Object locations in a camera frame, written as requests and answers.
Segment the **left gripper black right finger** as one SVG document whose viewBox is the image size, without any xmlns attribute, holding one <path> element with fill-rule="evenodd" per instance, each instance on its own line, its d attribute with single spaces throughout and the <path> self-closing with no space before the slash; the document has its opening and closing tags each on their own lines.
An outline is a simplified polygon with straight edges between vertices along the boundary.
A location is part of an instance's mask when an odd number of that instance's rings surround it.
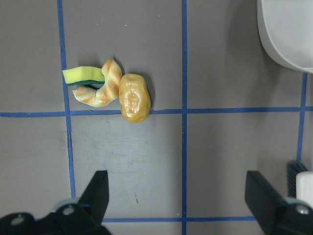
<svg viewBox="0 0 313 235">
<path fill-rule="evenodd" d="M 246 173 L 245 202 L 266 235 L 290 235 L 285 223 L 289 204 L 259 171 Z"/>
</svg>

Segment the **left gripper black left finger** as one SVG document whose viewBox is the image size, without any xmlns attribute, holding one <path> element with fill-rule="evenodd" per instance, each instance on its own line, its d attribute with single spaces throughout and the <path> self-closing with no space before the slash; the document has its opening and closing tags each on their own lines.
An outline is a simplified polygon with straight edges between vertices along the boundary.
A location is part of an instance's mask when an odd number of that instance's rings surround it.
<svg viewBox="0 0 313 235">
<path fill-rule="evenodd" d="M 101 224 L 109 204 L 109 181 L 106 170 L 96 171 L 85 191 L 81 195 L 78 204 L 82 206 L 88 215 Z"/>
</svg>

